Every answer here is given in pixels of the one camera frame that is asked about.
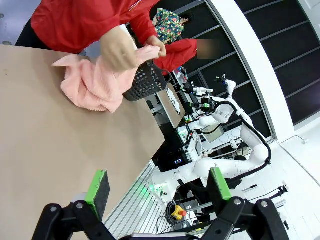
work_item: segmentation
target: beige table surface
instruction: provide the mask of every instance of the beige table surface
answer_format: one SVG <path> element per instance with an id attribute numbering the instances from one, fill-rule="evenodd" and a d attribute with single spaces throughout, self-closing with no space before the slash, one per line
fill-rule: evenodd
<path id="1" fill-rule="evenodd" d="M 161 102 L 172 126 L 176 129 L 178 127 L 179 123 L 181 122 L 181 120 L 186 115 L 186 110 L 184 109 L 184 107 L 183 107 L 183 105 L 182 105 L 182 103 L 176 93 L 176 90 L 174 89 L 174 86 L 171 83 L 168 83 L 168 85 L 166 87 L 169 88 L 173 92 L 173 95 L 175 96 L 178 103 L 180 104 L 180 114 L 177 113 L 174 105 L 172 104 L 172 102 L 167 94 L 166 89 L 158 92 L 157 95 L 160 99 L 160 102 Z"/>
<path id="2" fill-rule="evenodd" d="M 31 239 L 44 206 L 66 207 L 97 169 L 108 170 L 106 216 L 164 142 L 144 99 L 114 114 L 74 106 L 60 90 L 64 69 L 51 67 L 65 55 L 0 45 L 2 240 Z"/>

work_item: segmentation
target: black basket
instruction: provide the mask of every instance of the black basket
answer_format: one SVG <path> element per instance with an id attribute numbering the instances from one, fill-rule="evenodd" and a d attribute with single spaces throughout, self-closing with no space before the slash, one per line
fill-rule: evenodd
<path id="1" fill-rule="evenodd" d="M 162 72 L 167 72 L 172 78 L 170 72 L 157 67 L 153 60 L 145 62 L 136 71 L 131 89 L 123 96 L 134 102 L 164 90 L 170 80 L 167 82 Z"/>

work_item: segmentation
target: pink cloth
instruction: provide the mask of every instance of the pink cloth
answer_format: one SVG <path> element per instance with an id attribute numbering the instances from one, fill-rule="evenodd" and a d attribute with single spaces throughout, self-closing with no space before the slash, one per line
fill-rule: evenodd
<path id="1" fill-rule="evenodd" d="M 160 48 L 145 46 L 135 51 L 138 64 L 155 59 Z M 65 56 L 52 64 L 54 67 L 66 67 L 65 78 L 61 83 L 64 94 L 80 108 L 92 111 L 109 110 L 114 113 L 123 101 L 123 93 L 132 87 L 137 68 L 113 72 L 100 56 L 96 64 L 78 55 Z"/>

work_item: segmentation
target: floral shirt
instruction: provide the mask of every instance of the floral shirt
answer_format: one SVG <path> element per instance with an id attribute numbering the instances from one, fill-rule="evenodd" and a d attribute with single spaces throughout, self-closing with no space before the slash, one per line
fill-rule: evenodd
<path id="1" fill-rule="evenodd" d="M 162 42 L 170 40 L 173 43 L 185 30 L 184 25 L 180 24 L 181 18 L 172 11 L 158 8 L 155 17 L 158 20 L 155 31 Z"/>

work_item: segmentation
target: floor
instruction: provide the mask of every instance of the floor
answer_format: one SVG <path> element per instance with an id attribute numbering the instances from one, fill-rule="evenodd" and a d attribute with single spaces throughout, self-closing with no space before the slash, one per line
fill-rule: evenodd
<path id="1" fill-rule="evenodd" d="M 41 0 L 0 0 L 0 44 L 15 45 L 25 24 Z M 86 55 L 100 55 L 100 43 L 94 42 L 85 49 Z"/>

